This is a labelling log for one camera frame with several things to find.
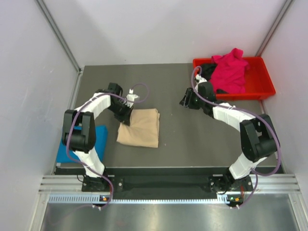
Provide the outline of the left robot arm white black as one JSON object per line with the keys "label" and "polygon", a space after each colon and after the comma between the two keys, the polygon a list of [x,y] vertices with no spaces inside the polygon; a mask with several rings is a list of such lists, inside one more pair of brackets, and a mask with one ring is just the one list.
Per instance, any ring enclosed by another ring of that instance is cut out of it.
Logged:
{"label": "left robot arm white black", "polygon": [[123,89],[116,83],[110,83],[105,90],[97,90],[89,100],[74,110],[66,110],[62,129],[62,144],[67,157],[81,164],[88,177],[93,178],[92,185],[99,191],[109,186],[109,179],[103,175],[105,166],[95,149],[96,118],[109,110],[119,122],[129,125],[134,103],[139,99],[133,89],[126,97]]}

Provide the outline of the beige t shirt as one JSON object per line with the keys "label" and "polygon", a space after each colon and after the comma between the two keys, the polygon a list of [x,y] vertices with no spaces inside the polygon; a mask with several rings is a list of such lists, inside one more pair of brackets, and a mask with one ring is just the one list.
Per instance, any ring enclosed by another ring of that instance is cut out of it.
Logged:
{"label": "beige t shirt", "polygon": [[134,109],[130,125],[120,124],[116,141],[122,145],[158,148],[159,118],[157,109]]}

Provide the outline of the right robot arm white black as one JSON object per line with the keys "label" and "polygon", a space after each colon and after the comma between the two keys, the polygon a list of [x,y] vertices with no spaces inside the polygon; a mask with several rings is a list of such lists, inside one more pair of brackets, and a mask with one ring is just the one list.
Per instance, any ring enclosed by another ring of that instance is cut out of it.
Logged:
{"label": "right robot arm white black", "polygon": [[237,190],[251,170],[280,151],[280,142],[267,114],[256,115],[217,100],[209,82],[200,81],[194,88],[187,88],[180,105],[194,110],[202,109],[209,117],[224,122],[240,133],[242,153],[229,167],[224,179],[229,190]]}

